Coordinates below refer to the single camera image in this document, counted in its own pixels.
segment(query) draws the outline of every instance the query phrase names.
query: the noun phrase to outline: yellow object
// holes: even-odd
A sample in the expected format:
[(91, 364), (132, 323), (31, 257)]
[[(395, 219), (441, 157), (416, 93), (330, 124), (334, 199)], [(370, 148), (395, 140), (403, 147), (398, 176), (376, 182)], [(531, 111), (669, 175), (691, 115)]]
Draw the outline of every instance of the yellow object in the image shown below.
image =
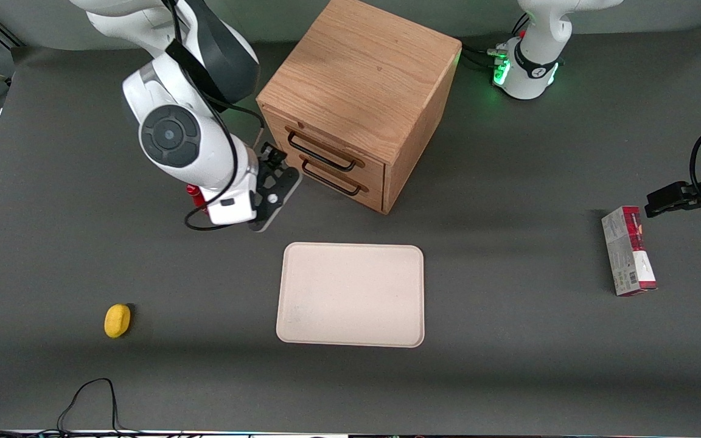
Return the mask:
[(125, 304), (113, 305), (105, 316), (105, 333), (110, 338), (119, 338), (128, 330), (131, 310)]

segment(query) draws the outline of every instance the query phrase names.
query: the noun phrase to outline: green light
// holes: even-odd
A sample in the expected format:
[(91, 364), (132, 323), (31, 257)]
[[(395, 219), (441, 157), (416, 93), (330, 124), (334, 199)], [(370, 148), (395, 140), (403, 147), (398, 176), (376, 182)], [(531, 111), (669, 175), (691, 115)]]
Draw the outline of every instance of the green light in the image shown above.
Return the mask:
[(553, 83), (553, 78), (556, 77), (556, 70), (559, 69), (559, 62), (556, 62), (556, 65), (553, 66), (553, 72), (551, 73), (551, 78), (548, 80), (548, 85), (551, 85)]
[(502, 64), (499, 64), (499, 67), (497, 67), (496, 72), (494, 72), (494, 82), (497, 85), (503, 84), (504, 80), (507, 78), (507, 72), (509, 71), (510, 61), (506, 59)]

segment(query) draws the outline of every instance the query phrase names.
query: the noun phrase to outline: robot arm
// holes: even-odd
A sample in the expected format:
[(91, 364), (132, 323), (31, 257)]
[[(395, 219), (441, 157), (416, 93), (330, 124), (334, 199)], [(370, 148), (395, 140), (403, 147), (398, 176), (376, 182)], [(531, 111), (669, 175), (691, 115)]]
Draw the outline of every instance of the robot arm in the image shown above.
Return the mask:
[(518, 0), (531, 17), (526, 35), (512, 37), (489, 53), (500, 54), (494, 84), (512, 97), (539, 97), (553, 82), (556, 60), (573, 35), (567, 14), (620, 5), (623, 0)]
[[(198, 186), (209, 200), (186, 217), (187, 226), (205, 230), (249, 222), (263, 231), (301, 177), (272, 147), (265, 146), (259, 159), (220, 119), (220, 112), (256, 88), (259, 62), (250, 44), (203, 0), (70, 1), (86, 10), (101, 33), (153, 56), (126, 78), (123, 92), (148, 159)], [(268, 177), (276, 181), (269, 189)], [(217, 227), (189, 224), (200, 210)]]

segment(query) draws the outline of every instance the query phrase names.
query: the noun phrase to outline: wooden box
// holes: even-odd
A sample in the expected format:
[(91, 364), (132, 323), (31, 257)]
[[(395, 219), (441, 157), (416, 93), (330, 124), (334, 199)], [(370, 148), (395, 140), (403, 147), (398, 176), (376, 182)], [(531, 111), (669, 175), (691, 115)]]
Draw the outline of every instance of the wooden box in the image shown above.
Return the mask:
[(387, 214), (442, 118), (461, 43), (331, 0), (256, 99), (287, 163)]

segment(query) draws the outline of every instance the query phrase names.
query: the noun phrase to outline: gray table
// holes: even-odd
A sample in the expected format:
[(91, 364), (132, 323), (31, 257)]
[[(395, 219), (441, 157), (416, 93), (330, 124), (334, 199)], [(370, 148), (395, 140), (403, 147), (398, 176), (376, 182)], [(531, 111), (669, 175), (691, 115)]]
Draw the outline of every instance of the gray table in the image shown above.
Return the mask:
[[(264, 77), (290, 48), (256, 47)], [(660, 290), (631, 299), (612, 293), (599, 224), (687, 177), (701, 29), (576, 36), (565, 56), (536, 102), (461, 68), (390, 216), (305, 181), (257, 235), (181, 224), (184, 187), (145, 160), (120, 102), (144, 52), (17, 53), (0, 118), (0, 427), (48, 427), (110, 377), (140, 429), (701, 436), (701, 212), (645, 221)], [(280, 342), (294, 241), (421, 247), (422, 346)], [(137, 315), (111, 341), (116, 302)], [(89, 388), (68, 426), (108, 427), (108, 403)]]

